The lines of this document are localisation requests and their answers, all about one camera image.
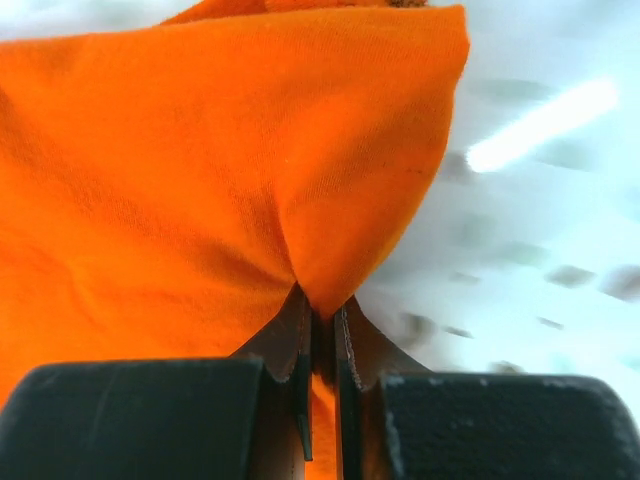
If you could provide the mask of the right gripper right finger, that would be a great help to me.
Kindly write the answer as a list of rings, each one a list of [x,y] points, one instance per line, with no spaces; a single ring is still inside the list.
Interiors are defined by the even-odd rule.
[[[333,319],[341,479],[635,479],[639,434],[604,382],[437,373],[348,301]]]

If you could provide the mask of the orange t-shirt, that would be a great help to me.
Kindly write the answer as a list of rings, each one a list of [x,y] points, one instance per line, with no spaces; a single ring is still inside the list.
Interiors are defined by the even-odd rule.
[[[1,45],[1,394],[49,363],[225,356],[327,320],[449,141],[465,9],[204,1]]]

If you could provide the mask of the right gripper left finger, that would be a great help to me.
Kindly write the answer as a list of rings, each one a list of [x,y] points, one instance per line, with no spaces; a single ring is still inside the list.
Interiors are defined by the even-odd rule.
[[[58,363],[1,413],[5,479],[301,479],[311,309],[294,287],[225,358]]]

